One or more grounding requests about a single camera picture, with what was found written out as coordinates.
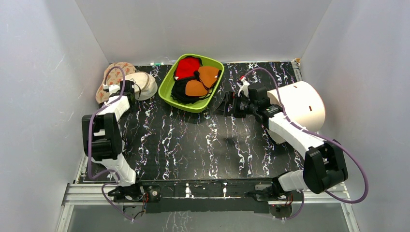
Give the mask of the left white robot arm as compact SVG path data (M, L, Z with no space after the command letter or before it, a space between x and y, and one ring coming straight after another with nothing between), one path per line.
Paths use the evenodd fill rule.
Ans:
M143 198L145 189L136 183L136 172L125 160L124 141L118 121L135 103L135 86L131 81L109 86L109 100L96 115L84 115L81 120L85 154L90 163L103 165L119 186L127 187L126 195L132 201Z

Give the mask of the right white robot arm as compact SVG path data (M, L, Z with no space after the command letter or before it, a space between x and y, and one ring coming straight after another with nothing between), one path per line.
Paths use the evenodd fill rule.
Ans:
M272 186L263 193L285 200L293 190L309 189L319 194L348 179L344 154L337 142L311 135L300 124L290 122L279 95L260 83L243 85L239 93L226 92L214 113L235 118L252 115L268 129L273 140L280 138L303 156L302 170L274 177Z

